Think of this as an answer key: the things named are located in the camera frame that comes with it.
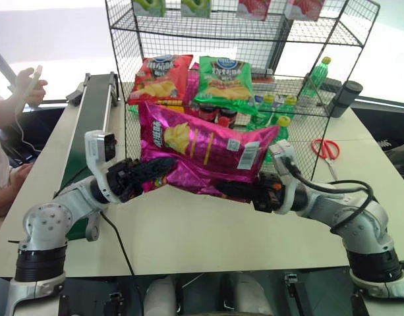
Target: green chip bag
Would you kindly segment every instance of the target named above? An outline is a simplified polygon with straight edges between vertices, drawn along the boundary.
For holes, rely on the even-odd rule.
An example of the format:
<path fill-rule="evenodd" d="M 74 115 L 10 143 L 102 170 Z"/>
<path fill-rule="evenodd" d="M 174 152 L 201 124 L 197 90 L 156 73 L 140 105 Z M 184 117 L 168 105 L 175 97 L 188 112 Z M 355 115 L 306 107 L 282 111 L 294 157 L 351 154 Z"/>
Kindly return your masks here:
<path fill-rule="evenodd" d="M 201 57 L 199 64 L 196 102 L 227 107 L 240 113 L 257 113 L 250 64 L 209 56 Z"/>

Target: red chip bag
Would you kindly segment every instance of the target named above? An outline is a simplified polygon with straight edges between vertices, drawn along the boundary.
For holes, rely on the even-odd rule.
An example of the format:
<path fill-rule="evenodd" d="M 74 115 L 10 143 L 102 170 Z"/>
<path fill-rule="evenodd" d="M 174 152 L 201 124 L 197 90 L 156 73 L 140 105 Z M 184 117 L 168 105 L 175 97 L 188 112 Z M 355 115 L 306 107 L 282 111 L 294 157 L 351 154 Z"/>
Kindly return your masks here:
<path fill-rule="evenodd" d="M 133 105 L 139 101 L 154 101 L 180 105 L 185 96 L 187 71 L 192 59 L 192 55 L 145 58 L 136 74 L 128 103 Z"/>

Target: red scissors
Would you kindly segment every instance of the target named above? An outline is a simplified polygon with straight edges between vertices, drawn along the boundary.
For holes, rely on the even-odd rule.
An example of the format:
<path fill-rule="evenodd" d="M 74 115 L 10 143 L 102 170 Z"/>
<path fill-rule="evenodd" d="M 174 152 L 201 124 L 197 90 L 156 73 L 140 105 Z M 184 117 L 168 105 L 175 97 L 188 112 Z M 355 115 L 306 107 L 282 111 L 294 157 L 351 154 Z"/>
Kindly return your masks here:
<path fill-rule="evenodd" d="M 329 166 L 329 170 L 335 181 L 338 181 L 336 172 L 333 169 L 333 161 L 339 157 L 341 150 L 333 140 L 322 140 L 320 138 L 312 140 L 312 150 L 317 156 L 322 158 Z"/>

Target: black cable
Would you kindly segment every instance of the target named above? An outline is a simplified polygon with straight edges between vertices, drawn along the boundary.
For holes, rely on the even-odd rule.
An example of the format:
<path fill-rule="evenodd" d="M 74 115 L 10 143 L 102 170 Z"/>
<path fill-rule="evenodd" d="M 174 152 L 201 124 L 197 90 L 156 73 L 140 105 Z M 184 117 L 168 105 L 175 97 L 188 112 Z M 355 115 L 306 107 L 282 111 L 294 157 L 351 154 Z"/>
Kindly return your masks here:
<path fill-rule="evenodd" d="M 330 182 L 330 184 L 343 184 L 343 183 L 355 183 L 355 184 L 360 184 L 363 187 L 357 186 L 355 188 L 347 188 L 347 189 L 334 189 L 334 188 L 325 188 L 323 186 L 319 186 L 317 184 L 314 184 L 307 179 L 303 178 L 301 175 L 301 171 L 297 168 L 297 166 L 294 164 L 292 160 L 287 158 L 285 161 L 285 165 L 288 168 L 289 172 L 300 182 L 308 186 L 309 188 L 312 188 L 313 190 L 320 191 L 320 192 L 325 192 L 325 193 L 331 193 L 331 194 L 346 194 L 346 193 L 354 193 L 354 192 L 365 192 L 367 194 L 367 198 L 365 201 L 359 206 L 358 209 L 356 209 L 351 215 L 349 215 L 346 219 L 342 220 L 340 223 L 337 223 L 335 226 L 331 227 L 330 232 L 332 234 L 336 234 L 336 232 L 342 227 L 348 224 L 350 221 L 355 219 L 357 216 L 359 216 L 367 207 L 367 205 L 373 200 L 373 189 L 372 187 L 363 182 L 363 181 L 358 181 L 358 180 L 340 180 L 340 181 L 334 181 Z"/>
<path fill-rule="evenodd" d="M 115 231 L 115 234 L 117 235 L 118 243 L 120 244 L 120 247 L 121 247 L 121 251 L 123 252 L 125 261 L 127 262 L 127 265 L 129 266 L 130 274 L 133 277 L 135 274 L 134 274 L 133 268 L 131 267 L 129 257 L 128 257 L 127 253 L 125 252 L 124 244 L 123 244 L 123 241 L 121 239 L 121 236 L 120 236 L 120 233 L 119 233 L 117 227 L 115 226 L 115 224 L 113 222 L 111 222 L 107 218 L 107 216 L 103 212 L 101 212 L 101 216 L 102 216 L 103 219 L 105 219 L 105 221 L 108 223 L 108 225 L 111 226 L 113 228 L 113 230 Z M 135 283 L 135 281 L 133 279 L 132 279 L 132 285 L 133 285 L 134 289 L 136 290 L 136 293 L 137 293 L 137 296 L 138 296 L 138 301 L 139 301 L 139 304 L 140 304 L 140 314 L 141 314 L 141 316 L 143 316 L 144 315 L 143 299 L 142 299 L 142 296 L 140 294 L 140 290 L 139 290 L 137 284 Z"/>
<path fill-rule="evenodd" d="M 69 186 L 71 184 L 71 182 L 73 182 L 74 180 L 76 180 L 76 178 L 78 176 L 80 176 L 80 174 L 85 171 L 88 168 L 88 166 L 85 166 L 83 168 L 81 168 L 79 171 L 77 171 L 71 178 L 69 181 L 67 181 L 63 186 L 60 187 L 60 189 L 54 194 L 53 199 L 55 199 L 60 193 L 61 191 L 63 191 L 67 186 Z"/>

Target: human hand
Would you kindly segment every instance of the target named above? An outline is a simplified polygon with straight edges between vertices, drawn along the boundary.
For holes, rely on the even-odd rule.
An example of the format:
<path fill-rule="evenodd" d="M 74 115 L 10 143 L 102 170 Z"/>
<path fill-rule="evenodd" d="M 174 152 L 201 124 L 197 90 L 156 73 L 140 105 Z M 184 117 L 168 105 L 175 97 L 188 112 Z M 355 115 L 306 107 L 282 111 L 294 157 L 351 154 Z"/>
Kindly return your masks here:
<path fill-rule="evenodd" d="M 25 163 L 21 165 L 16 173 L 14 174 L 13 181 L 11 186 L 18 192 L 22 187 L 24 181 L 26 180 L 29 172 L 32 170 L 33 164 L 32 163 Z"/>
<path fill-rule="evenodd" d="M 46 80 L 38 80 L 34 89 L 30 91 L 29 95 L 23 97 L 26 89 L 32 81 L 30 75 L 33 73 L 33 68 L 27 68 L 18 73 L 16 78 L 16 90 L 14 94 L 17 94 L 19 97 L 23 98 L 23 101 L 26 103 L 38 105 L 42 102 L 43 97 L 45 96 L 45 90 L 43 87 L 48 84 Z"/>

